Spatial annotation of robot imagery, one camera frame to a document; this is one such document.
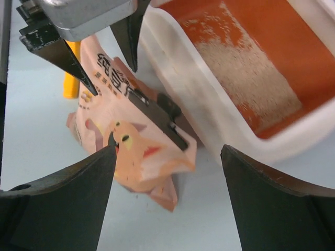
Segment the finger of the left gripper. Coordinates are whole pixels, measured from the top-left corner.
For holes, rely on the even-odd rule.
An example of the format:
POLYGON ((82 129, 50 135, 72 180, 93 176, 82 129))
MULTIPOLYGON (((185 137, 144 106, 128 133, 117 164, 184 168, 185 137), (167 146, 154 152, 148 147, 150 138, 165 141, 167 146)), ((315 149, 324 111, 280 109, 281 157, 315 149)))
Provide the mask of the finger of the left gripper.
POLYGON ((150 0, 137 1, 137 10, 130 16, 111 25, 111 30, 131 70, 138 70, 138 43, 144 14, 150 0))
POLYGON ((63 39, 49 41, 47 43, 33 43, 31 52, 78 79, 92 95, 98 95, 94 84, 84 71, 79 60, 63 39))

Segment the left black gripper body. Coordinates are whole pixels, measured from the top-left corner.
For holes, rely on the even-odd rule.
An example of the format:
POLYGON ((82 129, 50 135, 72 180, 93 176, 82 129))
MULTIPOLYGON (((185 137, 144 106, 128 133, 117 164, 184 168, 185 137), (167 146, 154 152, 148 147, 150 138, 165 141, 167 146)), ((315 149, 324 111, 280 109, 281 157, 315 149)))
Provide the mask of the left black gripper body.
POLYGON ((27 27, 20 41, 28 50, 33 43, 63 38, 79 41, 130 16, 136 1, 21 1, 17 8, 27 27))

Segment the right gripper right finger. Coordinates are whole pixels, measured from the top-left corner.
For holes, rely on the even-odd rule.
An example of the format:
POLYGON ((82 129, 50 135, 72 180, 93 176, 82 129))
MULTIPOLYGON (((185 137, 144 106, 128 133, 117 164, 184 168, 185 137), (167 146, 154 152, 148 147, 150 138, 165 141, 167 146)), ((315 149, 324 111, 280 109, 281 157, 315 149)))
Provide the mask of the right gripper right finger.
POLYGON ((334 250, 334 189, 230 145, 223 146, 221 160, 242 250, 334 250))

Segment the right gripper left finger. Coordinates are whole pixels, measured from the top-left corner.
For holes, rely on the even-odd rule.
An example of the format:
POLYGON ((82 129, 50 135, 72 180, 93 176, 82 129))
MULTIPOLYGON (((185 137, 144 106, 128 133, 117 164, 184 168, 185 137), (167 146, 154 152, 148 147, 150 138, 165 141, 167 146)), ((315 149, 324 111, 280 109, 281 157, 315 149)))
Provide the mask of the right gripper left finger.
POLYGON ((107 146, 48 176, 1 192, 1 250, 96 250, 113 182, 107 146))

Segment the black bag sealing clip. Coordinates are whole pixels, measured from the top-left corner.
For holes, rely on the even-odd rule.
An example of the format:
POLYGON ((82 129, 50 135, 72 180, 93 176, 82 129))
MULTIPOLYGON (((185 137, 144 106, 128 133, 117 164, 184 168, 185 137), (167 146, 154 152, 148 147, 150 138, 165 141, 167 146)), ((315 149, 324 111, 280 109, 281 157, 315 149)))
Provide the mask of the black bag sealing clip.
POLYGON ((167 135, 180 150, 188 148, 187 142, 177 132, 175 119, 181 116, 180 107, 166 94, 158 93, 157 100, 151 100, 140 90, 135 89, 128 95, 129 100, 145 114, 160 130, 167 135))

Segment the pink cat litter bag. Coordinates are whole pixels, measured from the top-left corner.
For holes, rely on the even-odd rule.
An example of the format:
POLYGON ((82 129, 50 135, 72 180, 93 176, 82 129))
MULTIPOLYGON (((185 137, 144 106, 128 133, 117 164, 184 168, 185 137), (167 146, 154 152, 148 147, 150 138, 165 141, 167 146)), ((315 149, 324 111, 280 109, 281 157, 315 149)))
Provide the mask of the pink cat litter bag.
POLYGON ((172 176, 195 169, 196 140, 176 125, 188 148, 184 151, 128 98, 138 89, 156 101, 157 94, 135 78, 122 60, 109 57, 96 36, 81 42, 80 62, 98 95, 79 87, 79 106, 66 122, 90 154, 111 145, 116 150, 115 178, 127 190, 145 193, 168 211, 177 205, 172 176))

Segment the white orange litter box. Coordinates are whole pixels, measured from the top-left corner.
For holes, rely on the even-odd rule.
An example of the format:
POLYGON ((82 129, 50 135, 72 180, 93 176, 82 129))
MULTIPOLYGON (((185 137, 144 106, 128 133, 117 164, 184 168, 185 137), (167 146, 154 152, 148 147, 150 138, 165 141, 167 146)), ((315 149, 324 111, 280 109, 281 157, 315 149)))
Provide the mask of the white orange litter box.
POLYGON ((148 7, 140 43, 167 93, 217 161, 218 152, 228 144, 257 161, 275 163, 334 133, 334 100, 330 100, 275 137, 259 139, 181 26, 162 9, 148 7))

